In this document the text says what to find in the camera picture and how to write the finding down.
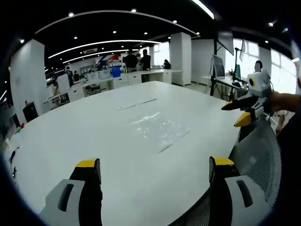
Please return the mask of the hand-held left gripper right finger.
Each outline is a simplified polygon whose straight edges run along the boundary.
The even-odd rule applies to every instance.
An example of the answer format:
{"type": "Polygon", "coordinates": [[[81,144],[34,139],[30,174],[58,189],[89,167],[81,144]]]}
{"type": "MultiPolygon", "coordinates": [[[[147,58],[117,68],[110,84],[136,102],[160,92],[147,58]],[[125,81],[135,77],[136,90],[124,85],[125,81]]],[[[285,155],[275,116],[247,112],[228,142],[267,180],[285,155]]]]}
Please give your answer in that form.
{"type": "Polygon", "coordinates": [[[228,158],[209,158],[210,226],[258,226],[270,214],[264,191],[228,158]]]}

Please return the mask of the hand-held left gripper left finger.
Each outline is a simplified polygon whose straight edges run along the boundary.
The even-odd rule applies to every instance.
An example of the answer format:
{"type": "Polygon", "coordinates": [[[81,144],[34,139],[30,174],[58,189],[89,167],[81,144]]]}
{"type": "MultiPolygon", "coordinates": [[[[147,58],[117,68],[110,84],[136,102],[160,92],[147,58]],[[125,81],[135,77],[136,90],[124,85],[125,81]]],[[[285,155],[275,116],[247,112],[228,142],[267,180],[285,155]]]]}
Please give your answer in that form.
{"type": "Polygon", "coordinates": [[[49,192],[39,217],[48,226],[101,226],[102,199],[100,159],[82,160],[49,192]]]}

